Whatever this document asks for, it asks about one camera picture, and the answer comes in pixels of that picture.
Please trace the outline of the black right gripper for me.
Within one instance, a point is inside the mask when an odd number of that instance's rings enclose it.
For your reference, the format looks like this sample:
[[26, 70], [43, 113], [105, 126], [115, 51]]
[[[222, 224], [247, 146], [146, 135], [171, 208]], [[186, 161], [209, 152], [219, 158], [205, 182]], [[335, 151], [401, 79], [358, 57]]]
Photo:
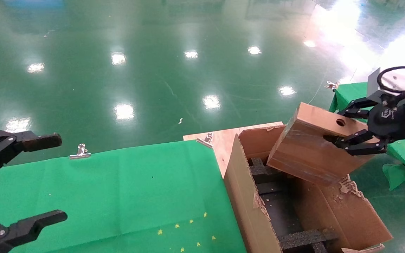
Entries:
[[[405, 104], [396, 108], [384, 105], [381, 99], [394, 98], [387, 93], [369, 95], [368, 98], [352, 100], [337, 114], [354, 118], [368, 119], [368, 130], [361, 130], [349, 136], [324, 135], [324, 139], [343, 149], [352, 156], [384, 154], [389, 142], [405, 140]], [[373, 138], [378, 141], [370, 143]]]

